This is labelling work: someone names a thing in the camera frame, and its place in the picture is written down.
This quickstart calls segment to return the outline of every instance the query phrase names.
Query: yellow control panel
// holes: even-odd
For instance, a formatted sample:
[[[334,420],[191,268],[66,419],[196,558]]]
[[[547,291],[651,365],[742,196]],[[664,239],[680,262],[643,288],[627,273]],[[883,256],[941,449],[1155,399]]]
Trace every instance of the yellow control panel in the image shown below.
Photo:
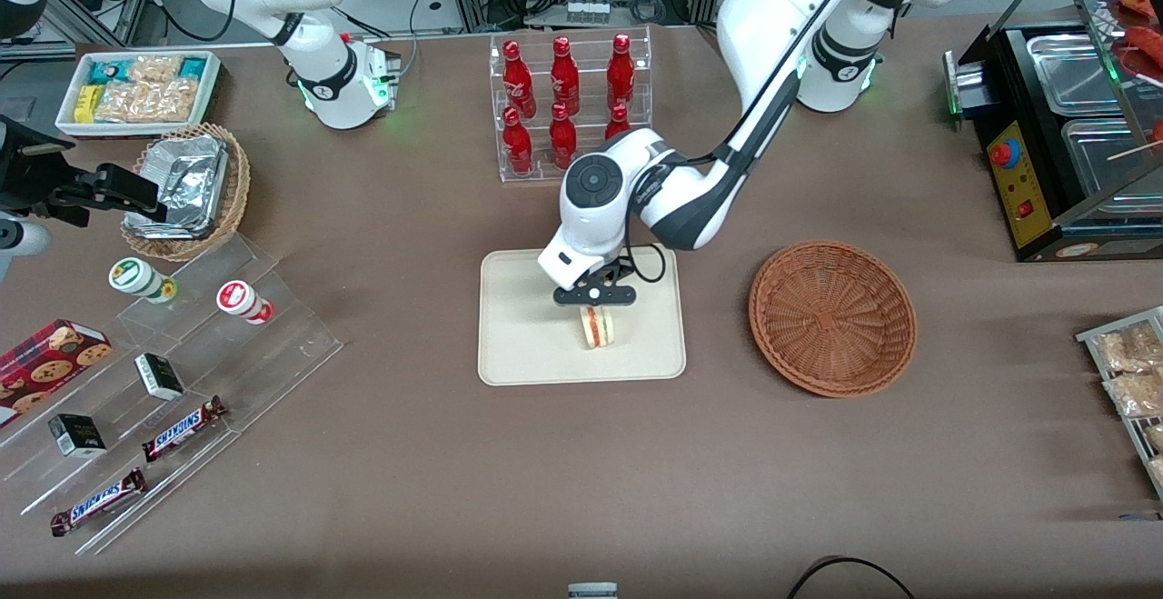
[[[990,157],[993,183],[1001,194],[1001,206],[1006,211],[1014,243],[1019,248],[1026,247],[1050,230],[1054,222],[1029,156],[1026,156],[1026,142],[1018,122],[1006,127],[985,149],[985,154]]]

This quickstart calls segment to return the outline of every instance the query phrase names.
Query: tabletop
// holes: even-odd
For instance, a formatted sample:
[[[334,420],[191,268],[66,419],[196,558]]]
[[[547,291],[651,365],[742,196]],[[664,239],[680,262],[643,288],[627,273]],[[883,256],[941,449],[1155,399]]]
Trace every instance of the tabletop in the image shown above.
[[[1013,263],[976,138],[943,114],[940,56],[984,23],[902,20],[852,109],[797,107],[718,238],[678,255],[686,371],[584,386],[477,376],[480,261],[559,222],[554,186],[498,179],[487,36],[422,41],[398,109],[352,131],[304,109],[276,49],[221,49],[214,117],[252,165],[242,231],[349,345],[99,556],[0,487],[0,590],[766,598],[848,554],[919,597],[1158,597],[1163,525],[1115,519],[1158,504],[1072,335],[1163,304],[1161,268]],[[726,65],[694,28],[651,33],[655,128],[709,151],[740,112]],[[50,223],[0,285],[0,343],[124,308],[117,219]],[[751,340],[759,264],[813,238],[871,251],[913,298],[916,356],[877,395],[809,395]],[[828,575],[813,597],[893,596]]]

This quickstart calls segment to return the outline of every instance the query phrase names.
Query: cookie box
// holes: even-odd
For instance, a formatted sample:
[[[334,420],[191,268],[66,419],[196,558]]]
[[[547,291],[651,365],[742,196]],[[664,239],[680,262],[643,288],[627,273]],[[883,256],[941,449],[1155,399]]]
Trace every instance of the cookie box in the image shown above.
[[[100,330],[56,320],[0,356],[0,428],[109,355]]]

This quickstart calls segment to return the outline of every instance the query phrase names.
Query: red bottle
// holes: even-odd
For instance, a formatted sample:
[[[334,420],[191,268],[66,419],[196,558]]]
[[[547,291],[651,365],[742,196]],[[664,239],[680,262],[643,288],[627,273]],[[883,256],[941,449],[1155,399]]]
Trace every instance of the red bottle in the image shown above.
[[[533,143],[529,140],[529,131],[521,123],[521,115],[515,107],[506,106],[501,117],[505,119],[501,138],[505,140],[505,155],[509,159],[513,173],[528,177],[533,172]]]
[[[564,102],[554,105],[554,122],[549,126],[549,142],[554,144],[554,164],[558,169],[570,169],[573,152],[578,151],[578,131],[570,122]]]
[[[630,123],[626,120],[626,105],[618,105],[609,110],[609,123],[606,126],[606,140],[630,130]]]
[[[521,60],[521,48],[515,41],[508,40],[502,45],[505,52],[505,93],[509,105],[515,106],[525,119],[537,114],[537,102],[533,98],[533,74],[529,65]]]
[[[630,57],[630,36],[614,36],[614,56],[606,69],[606,102],[614,110],[618,105],[630,106],[634,99],[634,59]]]
[[[570,54],[569,37],[554,37],[554,67],[549,70],[554,80],[554,101],[563,102],[569,114],[582,110],[582,85],[578,80],[578,64]]]

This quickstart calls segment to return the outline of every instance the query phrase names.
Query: wicker basket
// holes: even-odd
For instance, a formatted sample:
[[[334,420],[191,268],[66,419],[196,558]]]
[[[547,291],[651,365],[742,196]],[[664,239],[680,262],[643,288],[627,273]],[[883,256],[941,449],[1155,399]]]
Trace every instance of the wicker basket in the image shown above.
[[[882,391],[908,368],[916,345],[904,285],[847,243],[809,240],[777,251],[755,277],[748,316],[768,362],[826,397]]]
[[[121,227],[121,235],[129,243],[134,251],[142,256],[154,256],[173,261],[173,263],[185,263],[211,248],[213,243],[234,234],[242,222],[242,214],[247,209],[247,193],[250,190],[250,163],[247,161],[247,152],[242,151],[238,141],[226,128],[215,123],[199,123],[195,127],[181,128],[173,134],[162,135],[162,140],[192,138],[195,135],[214,135],[215,138],[223,140],[230,148],[230,158],[227,162],[226,179],[222,181],[222,200],[219,202],[217,226],[202,240],[145,240],[130,234],[126,227]],[[137,156],[137,164],[134,164],[134,172],[141,172],[145,161],[145,151]]]

